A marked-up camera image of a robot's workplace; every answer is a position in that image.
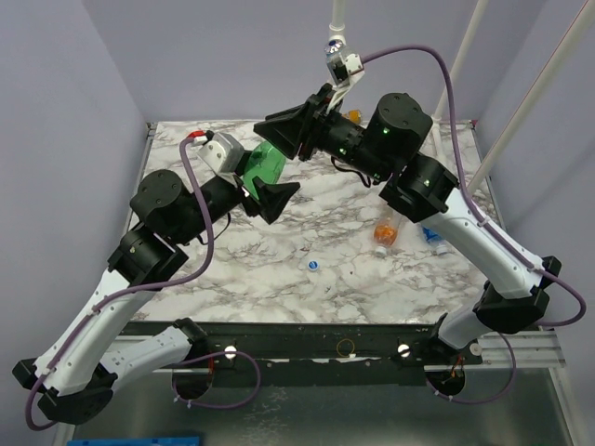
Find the aluminium extrusion rail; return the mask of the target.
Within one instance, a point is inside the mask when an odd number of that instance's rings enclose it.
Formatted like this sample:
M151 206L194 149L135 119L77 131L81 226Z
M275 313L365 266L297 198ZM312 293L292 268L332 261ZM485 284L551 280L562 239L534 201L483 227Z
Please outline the aluminium extrusion rail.
M525 331L508 334L519 369L557 369L566 366L562 347L554 331ZM507 369L512 365L509 348L499 334L486 334L478 339L483 365Z

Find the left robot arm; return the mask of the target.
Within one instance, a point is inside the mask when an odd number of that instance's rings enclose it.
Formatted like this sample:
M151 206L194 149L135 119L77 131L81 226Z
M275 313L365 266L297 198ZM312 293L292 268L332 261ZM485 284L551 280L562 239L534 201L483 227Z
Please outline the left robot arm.
M206 272L214 255L215 221L241 205L249 216L272 223L299 187L261 174L244 181L240 172L232 181L212 177L190 189L167 169L142 179L130 203L139 221L109 257L93 295L44 354L21 360L12 370L30 392L29 428L41 429L33 420L34 408L51 426L82 425L130 382L168 365L199 365L208 351L207 335L189 318L132 348L109 348L156 293Z

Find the blue tray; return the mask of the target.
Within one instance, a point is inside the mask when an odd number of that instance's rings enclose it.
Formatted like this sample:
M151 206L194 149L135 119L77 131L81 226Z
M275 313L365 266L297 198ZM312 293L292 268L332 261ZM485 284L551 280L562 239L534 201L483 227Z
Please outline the blue tray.
M72 439L67 446L200 446L201 439L193 437L157 437L140 439Z

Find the blue faucet tap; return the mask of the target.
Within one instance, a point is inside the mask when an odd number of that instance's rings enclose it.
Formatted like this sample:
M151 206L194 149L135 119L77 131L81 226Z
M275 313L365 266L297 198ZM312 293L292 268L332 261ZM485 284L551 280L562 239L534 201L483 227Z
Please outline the blue faucet tap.
M335 57L345 46L341 39L332 39L324 48L324 53L327 58Z

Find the white rear pole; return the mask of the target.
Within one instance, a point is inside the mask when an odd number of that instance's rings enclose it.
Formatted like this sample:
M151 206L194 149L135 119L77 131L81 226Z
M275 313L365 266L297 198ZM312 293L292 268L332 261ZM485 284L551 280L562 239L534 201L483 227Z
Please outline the white rear pole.
M479 25L483 19L483 15L485 13L485 10L487 9L488 4L488 0L478 0L476 2L475 8L469 20L468 27L465 31L463 39L456 53L455 60L451 66L450 79L452 84L455 83L455 80L457 79L462 70L464 61L469 52L473 39L478 31ZM444 88L440 100L436 106L435 112L432 115L432 118L435 122L439 122L442 120L443 111L446 106L447 99L447 89Z

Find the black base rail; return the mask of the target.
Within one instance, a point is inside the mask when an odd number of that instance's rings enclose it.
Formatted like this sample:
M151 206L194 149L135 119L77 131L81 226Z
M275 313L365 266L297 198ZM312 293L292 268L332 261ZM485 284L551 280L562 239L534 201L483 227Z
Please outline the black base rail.
M264 387L423 386L424 369L448 371L455 363L478 365L468 348L457 352L434 345L429 324L307 324L200 322L206 351L234 347L257 361L215 359L208 367L167 365L175 376L213 376L217 387L251 387L261 374Z

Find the white pipe stand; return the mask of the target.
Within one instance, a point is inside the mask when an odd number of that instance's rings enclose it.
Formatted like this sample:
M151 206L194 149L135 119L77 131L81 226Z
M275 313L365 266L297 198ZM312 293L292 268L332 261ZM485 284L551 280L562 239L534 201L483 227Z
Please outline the white pipe stand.
M334 0L332 2L331 21L328 25L328 40L341 41L346 43L345 37L345 16L346 16L346 0Z

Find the orange plastic bottle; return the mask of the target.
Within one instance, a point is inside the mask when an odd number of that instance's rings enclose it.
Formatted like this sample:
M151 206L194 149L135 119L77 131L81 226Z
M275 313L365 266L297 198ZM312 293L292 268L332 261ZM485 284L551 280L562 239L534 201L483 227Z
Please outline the orange plastic bottle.
M393 209L387 207L382 212L373 232L377 256L384 257L389 253L398 238L401 222L402 216Z

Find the green plastic bottle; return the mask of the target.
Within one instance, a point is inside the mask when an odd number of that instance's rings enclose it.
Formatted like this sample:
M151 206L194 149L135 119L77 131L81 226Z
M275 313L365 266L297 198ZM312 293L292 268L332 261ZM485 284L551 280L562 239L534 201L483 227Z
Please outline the green plastic bottle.
M258 192L254 179L258 177L265 184L276 184L284 171L286 158L270 142L262 141L248 158L242 176L245 188L256 200Z

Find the white diagonal pole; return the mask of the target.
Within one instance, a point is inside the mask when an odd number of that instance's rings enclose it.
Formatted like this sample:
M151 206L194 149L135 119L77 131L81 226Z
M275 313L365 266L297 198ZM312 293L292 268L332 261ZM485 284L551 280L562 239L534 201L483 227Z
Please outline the white diagonal pole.
M482 182L487 179L497 158L503 150L507 148L529 113L533 110L541 96L546 92L554 77L558 74L565 61L567 61L575 51L576 47L593 23L594 2L588 0L584 2L582 7L576 13L562 38L552 50L549 58L541 68L535 80L531 83L519 105L483 158L479 168L468 185L470 194L476 191Z

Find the blue label plastic bottle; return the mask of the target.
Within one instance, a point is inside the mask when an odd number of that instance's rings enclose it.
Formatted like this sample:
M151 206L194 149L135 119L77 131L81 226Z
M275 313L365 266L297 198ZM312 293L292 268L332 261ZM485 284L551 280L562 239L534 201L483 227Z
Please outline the blue label plastic bottle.
M426 243L431 247L435 255L444 256L449 253L447 242L442 236L425 226L422 226L421 230Z

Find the yellow faucet tap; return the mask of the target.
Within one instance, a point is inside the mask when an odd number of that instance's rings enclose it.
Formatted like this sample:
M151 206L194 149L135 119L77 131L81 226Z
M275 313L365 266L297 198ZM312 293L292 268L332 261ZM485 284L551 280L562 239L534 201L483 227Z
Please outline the yellow faucet tap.
M362 113L360 110L350 110L346 116L354 123L359 124L362 121Z

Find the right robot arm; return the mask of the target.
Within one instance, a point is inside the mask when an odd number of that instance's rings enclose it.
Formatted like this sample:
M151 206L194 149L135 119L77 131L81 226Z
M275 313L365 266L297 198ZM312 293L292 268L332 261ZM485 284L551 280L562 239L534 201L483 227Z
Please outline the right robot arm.
M522 248L467 200L454 174L420 153L432 120L418 103L406 93L386 94L361 127L328 108L331 92L323 85L302 105L266 116L254 131L288 159L308 161L324 151L383 184L379 195L389 207L438 233L484 274L481 298L435 324L430 357L449 363L474 338L516 334L540 320L561 261Z

